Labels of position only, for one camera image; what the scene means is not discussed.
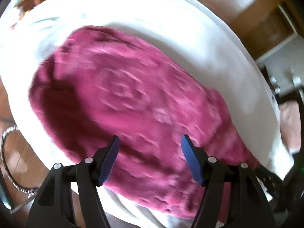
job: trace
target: pink garment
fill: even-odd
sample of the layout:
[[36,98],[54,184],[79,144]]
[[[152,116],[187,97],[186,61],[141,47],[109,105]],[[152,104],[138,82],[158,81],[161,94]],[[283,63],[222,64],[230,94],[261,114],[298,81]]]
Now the pink garment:
[[[177,217],[192,219],[203,194],[181,150],[184,134],[222,162],[258,165],[216,90],[201,86],[144,40],[110,28],[73,32],[42,62],[29,100],[47,133],[75,163],[118,135],[121,149],[105,185]],[[226,184],[221,221],[228,193]]]

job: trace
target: fabric pattern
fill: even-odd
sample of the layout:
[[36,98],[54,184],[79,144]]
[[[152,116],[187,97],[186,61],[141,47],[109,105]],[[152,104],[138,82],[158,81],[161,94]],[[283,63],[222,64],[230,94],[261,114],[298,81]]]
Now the fabric pattern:
[[[29,100],[46,132],[75,163],[118,135],[120,153],[105,185],[180,218],[195,216],[203,194],[181,150],[184,134],[224,163],[259,164],[216,90],[201,86],[144,40],[110,28],[74,31],[42,62]],[[220,221],[228,193],[226,184]]]

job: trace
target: round bolt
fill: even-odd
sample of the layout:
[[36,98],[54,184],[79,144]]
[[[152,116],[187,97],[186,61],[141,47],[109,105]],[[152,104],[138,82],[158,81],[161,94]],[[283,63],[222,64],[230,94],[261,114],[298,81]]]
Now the round bolt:
[[85,163],[89,164],[89,163],[92,163],[93,162],[93,158],[92,157],[88,157],[85,159]]
[[242,162],[242,163],[241,163],[241,167],[244,168],[244,169],[247,169],[247,168],[248,168],[248,164]]
[[216,162],[216,158],[215,158],[215,157],[209,157],[209,158],[208,158],[208,161],[209,161],[210,163],[215,163],[215,162]]
[[56,164],[54,164],[54,169],[59,169],[60,167],[61,167],[61,164],[60,163],[56,163]]

